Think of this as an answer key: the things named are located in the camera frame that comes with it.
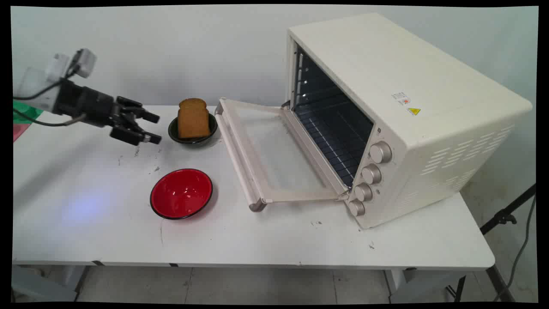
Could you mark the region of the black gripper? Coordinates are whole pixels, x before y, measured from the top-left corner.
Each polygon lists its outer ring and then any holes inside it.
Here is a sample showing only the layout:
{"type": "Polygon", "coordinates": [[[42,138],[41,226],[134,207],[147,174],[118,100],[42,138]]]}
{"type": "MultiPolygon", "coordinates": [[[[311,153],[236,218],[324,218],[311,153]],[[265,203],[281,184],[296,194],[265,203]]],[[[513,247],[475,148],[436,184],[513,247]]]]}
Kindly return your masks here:
{"type": "Polygon", "coordinates": [[[133,146],[139,146],[140,143],[158,145],[162,141],[161,136],[147,132],[139,126],[121,125],[120,115],[158,123],[160,117],[147,111],[142,103],[78,86],[67,79],[61,81],[58,90],[55,114],[67,115],[71,118],[83,117],[82,122],[96,127],[111,126],[110,137],[133,146]]]}

